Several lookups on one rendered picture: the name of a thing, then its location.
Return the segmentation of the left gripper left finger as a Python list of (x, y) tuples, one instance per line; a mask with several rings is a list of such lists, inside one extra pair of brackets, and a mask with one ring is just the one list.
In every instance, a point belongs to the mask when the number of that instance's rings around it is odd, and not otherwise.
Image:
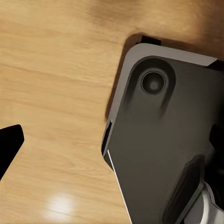
[(20, 124), (0, 129), (0, 180), (24, 142)]

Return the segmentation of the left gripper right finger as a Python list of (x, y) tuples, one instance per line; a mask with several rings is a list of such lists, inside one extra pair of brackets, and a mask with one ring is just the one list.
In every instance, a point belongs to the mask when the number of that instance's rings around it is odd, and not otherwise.
[(224, 126), (213, 124), (209, 141), (224, 161)]

